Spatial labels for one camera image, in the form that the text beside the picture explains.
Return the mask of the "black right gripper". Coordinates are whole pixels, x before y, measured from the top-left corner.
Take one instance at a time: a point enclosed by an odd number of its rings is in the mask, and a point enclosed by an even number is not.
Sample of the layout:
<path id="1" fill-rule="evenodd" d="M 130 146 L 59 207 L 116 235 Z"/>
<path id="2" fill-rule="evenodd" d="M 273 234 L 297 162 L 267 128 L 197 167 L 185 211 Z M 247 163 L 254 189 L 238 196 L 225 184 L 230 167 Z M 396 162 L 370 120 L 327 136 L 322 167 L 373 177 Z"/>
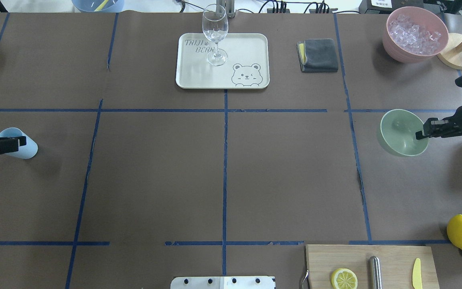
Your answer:
<path id="1" fill-rule="evenodd" d="M 438 118 L 429 118 L 423 123 L 422 130 L 416 132 L 416 140 L 437 137 L 462 136 L 462 106 L 457 108 L 455 114 L 448 120 L 439 120 Z"/>

